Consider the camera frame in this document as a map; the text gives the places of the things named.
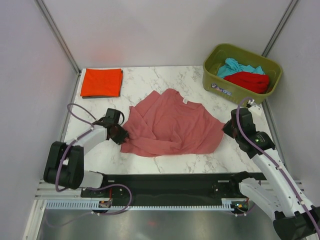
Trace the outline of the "pink t-shirt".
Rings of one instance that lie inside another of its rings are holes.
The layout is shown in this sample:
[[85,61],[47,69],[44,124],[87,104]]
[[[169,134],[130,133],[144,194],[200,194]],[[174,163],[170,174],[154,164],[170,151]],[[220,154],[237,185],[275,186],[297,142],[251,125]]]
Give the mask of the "pink t-shirt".
[[223,139],[223,126],[202,104],[186,100],[175,89],[152,91],[130,106],[123,126],[129,138],[120,151],[141,157],[211,154]]

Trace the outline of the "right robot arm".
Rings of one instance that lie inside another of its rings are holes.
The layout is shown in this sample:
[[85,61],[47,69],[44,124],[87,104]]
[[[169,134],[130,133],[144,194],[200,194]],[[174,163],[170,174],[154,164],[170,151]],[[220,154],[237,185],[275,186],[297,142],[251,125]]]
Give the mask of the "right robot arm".
[[229,191],[235,197],[244,195],[271,219],[282,240],[300,240],[320,233],[320,208],[315,206],[298,187],[281,161],[269,135],[257,131],[252,113],[236,108],[222,131],[235,139],[239,148],[259,167],[273,193],[263,188],[246,171],[231,176]]

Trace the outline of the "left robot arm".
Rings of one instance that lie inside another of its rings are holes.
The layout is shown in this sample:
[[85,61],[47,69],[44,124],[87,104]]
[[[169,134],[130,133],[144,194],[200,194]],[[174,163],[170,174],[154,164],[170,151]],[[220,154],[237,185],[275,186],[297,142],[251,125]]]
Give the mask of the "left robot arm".
[[125,143],[129,133],[122,127],[124,114],[108,108],[105,116],[86,121],[89,128],[66,141],[55,141],[50,146],[43,180],[54,184],[57,192],[67,189],[92,189],[99,197],[106,196],[110,185],[103,180],[103,174],[85,170],[85,156],[99,144],[112,140],[117,145]]

